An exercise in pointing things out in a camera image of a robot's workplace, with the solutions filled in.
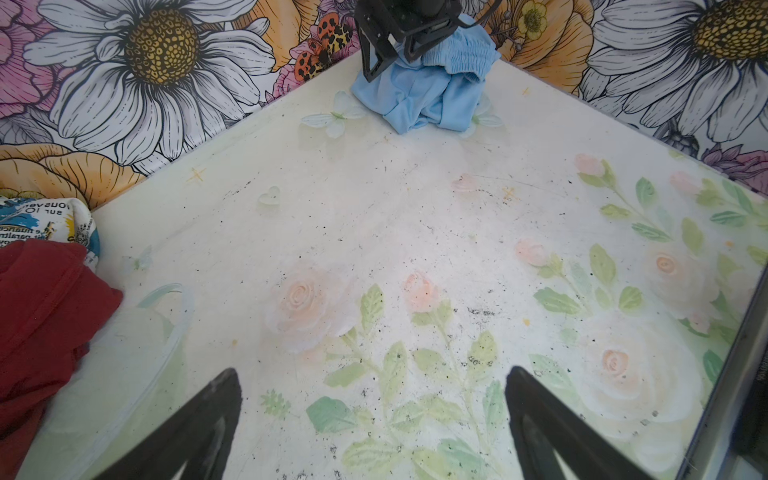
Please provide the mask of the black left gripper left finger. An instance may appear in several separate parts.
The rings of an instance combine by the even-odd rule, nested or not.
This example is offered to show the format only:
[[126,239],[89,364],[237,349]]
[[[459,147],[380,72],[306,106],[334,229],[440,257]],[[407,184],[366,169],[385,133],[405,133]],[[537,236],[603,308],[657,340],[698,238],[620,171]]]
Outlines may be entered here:
[[227,368],[100,479],[221,479],[242,406],[235,369]]

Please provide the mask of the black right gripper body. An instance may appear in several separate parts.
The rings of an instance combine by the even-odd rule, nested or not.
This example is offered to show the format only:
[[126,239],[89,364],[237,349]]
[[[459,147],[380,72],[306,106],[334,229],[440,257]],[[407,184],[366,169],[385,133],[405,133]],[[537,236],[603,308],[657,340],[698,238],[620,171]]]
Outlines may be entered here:
[[460,1],[358,1],[354,18],[367,36],[411,36],[450,29]]

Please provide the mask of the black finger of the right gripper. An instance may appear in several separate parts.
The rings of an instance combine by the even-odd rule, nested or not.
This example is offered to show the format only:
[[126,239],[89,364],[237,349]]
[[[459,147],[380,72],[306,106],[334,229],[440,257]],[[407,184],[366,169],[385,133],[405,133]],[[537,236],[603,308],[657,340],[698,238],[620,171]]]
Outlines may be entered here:
[[358,36],[361,43],[362,74],[371,83],[399,58],[399,54],[386,31],[359,26]]

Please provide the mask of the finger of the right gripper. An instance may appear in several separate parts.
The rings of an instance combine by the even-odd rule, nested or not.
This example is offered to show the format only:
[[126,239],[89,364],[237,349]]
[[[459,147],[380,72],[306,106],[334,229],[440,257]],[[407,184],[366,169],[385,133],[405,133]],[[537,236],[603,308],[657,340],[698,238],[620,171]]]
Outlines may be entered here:
[[406,33],[403,40],[403,54],[408,62],[415,62],[427,51],[450,37],[461,25],[455,20],[421,26]]

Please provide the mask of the light blue mesh cloth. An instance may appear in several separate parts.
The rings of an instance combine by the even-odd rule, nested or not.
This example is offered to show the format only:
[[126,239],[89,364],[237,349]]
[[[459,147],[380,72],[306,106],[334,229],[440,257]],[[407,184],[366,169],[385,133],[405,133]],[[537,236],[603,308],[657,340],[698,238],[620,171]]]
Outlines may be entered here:
[[461,13],[461,25],[415,62],[405,60],[405,36],[392,36],[399,58],[368,83],[361,73],[351,92],[400,134],[427,123],[453,131],[470,127],[485,78],[500,58],[479,21]]

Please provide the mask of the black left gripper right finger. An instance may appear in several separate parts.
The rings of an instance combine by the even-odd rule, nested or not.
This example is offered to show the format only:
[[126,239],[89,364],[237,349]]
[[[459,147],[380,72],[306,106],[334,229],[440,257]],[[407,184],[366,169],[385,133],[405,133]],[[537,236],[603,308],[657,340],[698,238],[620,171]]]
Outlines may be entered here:
[[510,431],[525,479],[649,477],[520,366],[506,378]]

